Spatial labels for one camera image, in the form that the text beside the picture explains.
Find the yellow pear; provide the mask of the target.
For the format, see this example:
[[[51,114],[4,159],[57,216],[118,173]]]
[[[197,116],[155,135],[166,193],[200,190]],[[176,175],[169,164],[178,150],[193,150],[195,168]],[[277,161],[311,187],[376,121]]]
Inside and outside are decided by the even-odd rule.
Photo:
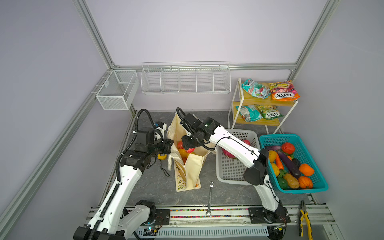
[[[191,151],[186,151],[185,149],[178,149],[180,156],[182,158],[188,158],[188,156],[192,153]]]

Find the cream floral tote bag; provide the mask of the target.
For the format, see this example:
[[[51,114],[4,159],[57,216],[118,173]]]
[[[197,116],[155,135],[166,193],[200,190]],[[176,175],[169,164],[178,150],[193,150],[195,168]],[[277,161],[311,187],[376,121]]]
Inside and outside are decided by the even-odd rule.
[[[201,188],[200,173],[211,151],[197,147],[187,159],[182,158],[177,149],[177,143],[182,141],[182,136],[187,132],[181,126],[180,121],[179,116],[175,114],[168,127],[167,138],[174,141],[168,157],[168,169],[174,168],[175,170],[176,191],[184,192]]]

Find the orange bell pepper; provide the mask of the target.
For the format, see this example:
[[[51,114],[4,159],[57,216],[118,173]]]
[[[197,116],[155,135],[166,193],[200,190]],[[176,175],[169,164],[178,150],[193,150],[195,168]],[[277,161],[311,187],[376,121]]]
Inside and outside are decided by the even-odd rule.
[[[315,170],[308,164],[301,164],[299,171],[306,177],[310,177],[315,173]]]

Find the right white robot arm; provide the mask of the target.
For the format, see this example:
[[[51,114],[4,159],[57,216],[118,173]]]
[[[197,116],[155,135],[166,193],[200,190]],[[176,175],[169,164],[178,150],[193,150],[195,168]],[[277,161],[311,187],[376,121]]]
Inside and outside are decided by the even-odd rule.
[[[185,114],[181,108],[177,108],[177,116],[181,120],[181,126],[187,132],[182,136],[185,150],[203,147],[206,150],[214,151],[216,147],[220,147],[228,151],[247,167],[243,178],[255,187],[265,213],[276,216],[284,215],[283,206],[273,190],[267,171],[270,163],[268,150],[259,150],[247,145],[212,118],[202,121],[192,114]]]

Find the teal snack bag lower shelf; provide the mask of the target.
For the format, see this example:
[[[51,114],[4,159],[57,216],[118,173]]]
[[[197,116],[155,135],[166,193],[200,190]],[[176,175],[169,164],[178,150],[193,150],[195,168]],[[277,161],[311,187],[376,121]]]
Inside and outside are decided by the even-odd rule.
[[[258,108],[255,105],[247,106],[237,106],[236,110],[239,111],[240,116],[245,122],[256,122],[263,118],[262,114],[259,112]]]

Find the teal snack bag shelf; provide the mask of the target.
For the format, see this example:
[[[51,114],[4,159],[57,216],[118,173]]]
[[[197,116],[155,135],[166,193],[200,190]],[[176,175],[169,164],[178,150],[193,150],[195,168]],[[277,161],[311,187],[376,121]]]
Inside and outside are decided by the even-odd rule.
[[[244,81],[241,84],[241,87],[244,91],[255,98],[266,99],[271,94],[269,87],[266,87],[252,79],[247,79]]]
[[[237,106],[236,110],[239,111],[240,116],[245,122],[256,122],[263,118],[262,114],[259,112],[258,108],[255,105],[247,106]]]

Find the teal snack bag upper shelf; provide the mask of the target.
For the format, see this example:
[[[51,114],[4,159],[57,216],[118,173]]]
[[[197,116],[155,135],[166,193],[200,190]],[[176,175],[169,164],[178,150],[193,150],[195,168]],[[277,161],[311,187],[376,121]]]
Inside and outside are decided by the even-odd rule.
[[[269,87],[266,87],[252,79],[247,79],[244,81],[241,84],[241,87],[244,91],[255,98],[266,99],[271,94]]]

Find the yellow tape measure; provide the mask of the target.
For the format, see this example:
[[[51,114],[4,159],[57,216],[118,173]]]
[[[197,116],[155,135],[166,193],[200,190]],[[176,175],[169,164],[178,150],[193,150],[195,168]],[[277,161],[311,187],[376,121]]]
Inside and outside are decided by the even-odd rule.
[[[167,159],[168,159],[168,155],[166,155],[166,154],[159,154],[158,155],[158,160],[160,163],[160,169],[163,171],[163,173],[166,177],[170,177],[170,174],[168,173],[168,171],[163,167],[163,161],[165,161]]]

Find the small red apple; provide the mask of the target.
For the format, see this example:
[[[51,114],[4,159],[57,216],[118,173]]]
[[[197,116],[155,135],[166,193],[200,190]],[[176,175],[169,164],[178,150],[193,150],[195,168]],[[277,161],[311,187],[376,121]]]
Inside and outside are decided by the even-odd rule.
[[[190,153],[194,152],[194,150],[195,150],[195,148],[190,148],[190,149],[187,149],[186,152],[190,154]]]

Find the red dragon fruit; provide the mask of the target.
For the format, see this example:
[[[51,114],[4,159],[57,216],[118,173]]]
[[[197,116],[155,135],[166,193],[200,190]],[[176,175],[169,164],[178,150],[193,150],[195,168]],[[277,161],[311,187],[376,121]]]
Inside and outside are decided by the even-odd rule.
[[[224,154],[226,157],[228,157],[228,158],[230,158],[230,159],[236,159],[236,157],[235,157],[233,154],[229,153],[227,150],[222,149],[222,151],[223,151],[223,154]]]

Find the white plastic basket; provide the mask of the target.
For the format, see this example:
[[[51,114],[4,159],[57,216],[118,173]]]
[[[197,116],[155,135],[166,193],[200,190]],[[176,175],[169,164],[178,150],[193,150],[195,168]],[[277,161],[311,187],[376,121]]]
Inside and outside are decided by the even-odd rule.
[[[248,140],[251,146],[260,149],[258,135],[251,130],[228,129],[228,132],[239,140]],[[243,178],[247,167],[238,159],[231,159],[225,155],[220,146],[216,147],[216,172],[217,178],[222,183],[233,185],[250,185]]]

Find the silver combination wrench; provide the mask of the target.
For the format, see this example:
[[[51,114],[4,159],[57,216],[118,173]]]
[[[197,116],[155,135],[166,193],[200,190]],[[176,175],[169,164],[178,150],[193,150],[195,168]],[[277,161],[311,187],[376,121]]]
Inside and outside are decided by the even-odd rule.
[[[211,181],[210,182],[210,190],[209,190],[209,198],[208,198],[208,205],[207,205],[207,211],[206,211],[206,217],[211,217],[212,216],[212,213],[211,213],[211,205],[212,205],[212,191],[213,191],[213,187],[214,187],[214,182]]]

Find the green bell pepper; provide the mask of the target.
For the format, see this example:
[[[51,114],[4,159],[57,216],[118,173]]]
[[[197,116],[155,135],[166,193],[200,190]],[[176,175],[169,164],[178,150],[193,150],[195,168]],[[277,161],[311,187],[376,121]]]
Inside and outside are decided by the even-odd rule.
[[[278,184],[282,190],[288,190],[290,188],[288,182],[284,178],[278,178]]]

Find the teal plastic basket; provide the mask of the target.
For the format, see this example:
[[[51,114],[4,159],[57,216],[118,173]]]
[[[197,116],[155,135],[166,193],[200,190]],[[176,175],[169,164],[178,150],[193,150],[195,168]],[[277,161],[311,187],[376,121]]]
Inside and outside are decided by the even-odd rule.
[[[310,152],[306,148],[304,142],[298,135],[274,134],[274,135],[264,135],[260,137],[260,145],[262,148],[265,148],[265,149],[270,146],[281,146],[284,143],[293,144],[293,146],[295,147],[293,156],[297,158],[300,161],[300,163],[307,164],[314,169],[315,171],[314,174],[309,176],[314,186],[312,189],[306,189],[306,190],[301,188],[298,188],[295,190],[293,189],[284,190],[280,187],[278,183],[278,177],[276,177],[273,167],[271,166],[271,164],[269,164],[268,173],[269,173],[271,185],[274,187],[274,189],[285,194],[309,194],[309,193],[320,193],[320,192],[327,191],[329,189],[327,181],[325,180],[323,174],[318,168]]]

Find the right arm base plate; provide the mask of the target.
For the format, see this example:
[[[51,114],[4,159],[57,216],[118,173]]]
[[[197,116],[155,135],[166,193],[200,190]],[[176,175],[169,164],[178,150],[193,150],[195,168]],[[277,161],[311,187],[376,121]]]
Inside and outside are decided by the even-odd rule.
[[[287,224],[291,222],[288,210],[278,206],[273,212],[262,207],[248,208],[252,224]]]

